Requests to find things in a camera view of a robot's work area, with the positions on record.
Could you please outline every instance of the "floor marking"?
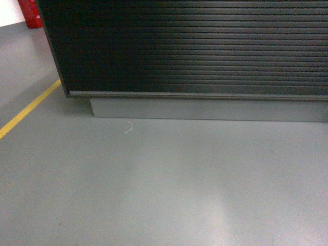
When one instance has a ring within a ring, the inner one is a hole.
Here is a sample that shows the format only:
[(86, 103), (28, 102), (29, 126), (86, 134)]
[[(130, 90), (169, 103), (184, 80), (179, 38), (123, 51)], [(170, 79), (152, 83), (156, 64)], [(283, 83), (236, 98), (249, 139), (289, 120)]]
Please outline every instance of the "floor marking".
[(5, 124), (0, 129), (0, 139), (2, 139), (11, 129), (13, 129), (22, 119), (25, 118), (37, 105), (39, 105), (51, 92), (53, 92), (61, 84), (60, 79), (51, 85), (47, 90), (38, 96), (33, 102), (27, 105), (18, 115), (16, 115), (11, 121)]

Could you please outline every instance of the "white thread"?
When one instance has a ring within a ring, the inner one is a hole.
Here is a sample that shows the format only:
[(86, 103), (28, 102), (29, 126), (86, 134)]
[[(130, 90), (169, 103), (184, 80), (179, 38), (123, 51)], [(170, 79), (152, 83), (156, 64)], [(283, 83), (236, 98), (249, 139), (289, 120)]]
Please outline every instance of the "white thread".
[(128, 132), (130, 132), (133, 129), (132, 123), (131, 122), (128, 122), (128, 123), (131, 125), (131, 129), (129, 131), (125, 132), (125, 134), (127, 134)]

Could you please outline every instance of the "red fire extinguisher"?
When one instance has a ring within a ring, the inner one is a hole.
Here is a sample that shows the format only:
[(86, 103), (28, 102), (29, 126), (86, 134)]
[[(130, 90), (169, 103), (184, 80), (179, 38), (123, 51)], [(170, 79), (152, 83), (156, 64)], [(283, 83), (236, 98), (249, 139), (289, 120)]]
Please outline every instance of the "red fire extinguisher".
[(42, 27), (39, 11), (34, 0), (18, 0), (23, 16), (29, 28)]

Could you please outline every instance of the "white wall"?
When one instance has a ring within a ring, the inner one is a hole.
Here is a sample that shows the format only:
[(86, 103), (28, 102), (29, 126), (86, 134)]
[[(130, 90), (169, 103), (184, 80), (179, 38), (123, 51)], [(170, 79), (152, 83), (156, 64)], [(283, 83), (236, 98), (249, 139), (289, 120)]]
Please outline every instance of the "white wall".
[(0, 0), (0, 27), (24, 21), (17, 0)]

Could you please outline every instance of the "gray floor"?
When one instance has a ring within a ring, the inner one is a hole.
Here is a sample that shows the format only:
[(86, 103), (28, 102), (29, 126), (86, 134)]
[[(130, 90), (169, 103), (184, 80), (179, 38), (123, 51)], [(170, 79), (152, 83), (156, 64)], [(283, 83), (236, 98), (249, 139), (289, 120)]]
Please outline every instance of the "gray floor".
[[(2, 125), (57, 79), (42, 29), (12, 41)], [(94, 118), (57, 88), (0, 140), (0, 245), (328, 245), (327, 150), (328, 124)]]

